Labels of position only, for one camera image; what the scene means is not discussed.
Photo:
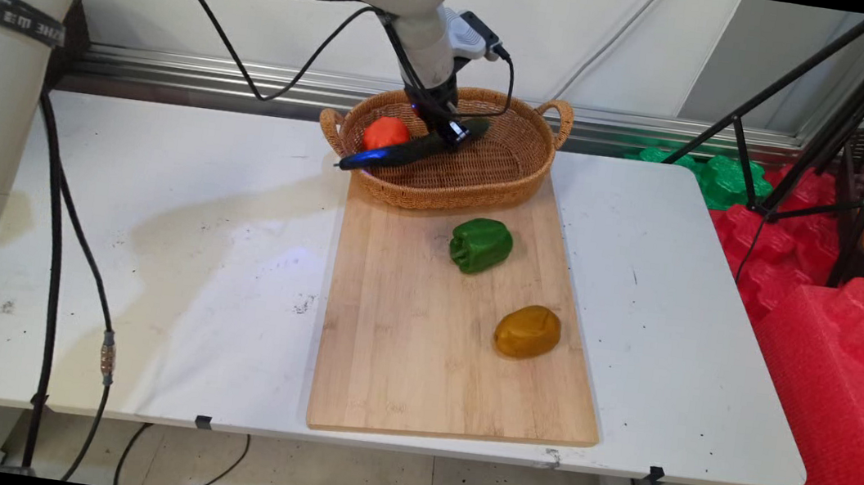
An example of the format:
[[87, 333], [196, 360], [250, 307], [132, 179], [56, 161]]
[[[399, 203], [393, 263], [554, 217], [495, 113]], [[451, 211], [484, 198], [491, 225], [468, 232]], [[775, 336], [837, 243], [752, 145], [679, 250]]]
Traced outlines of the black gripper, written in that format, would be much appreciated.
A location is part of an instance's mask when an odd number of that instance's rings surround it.
[[425, 122], [429, 133], [437, 135], [448, 147], [459, 148], [470, 131], [457, 118], [458, 84], [444, 82], [435, 88], [422, 88], [404, 78], [403, 89], [414, 114]]

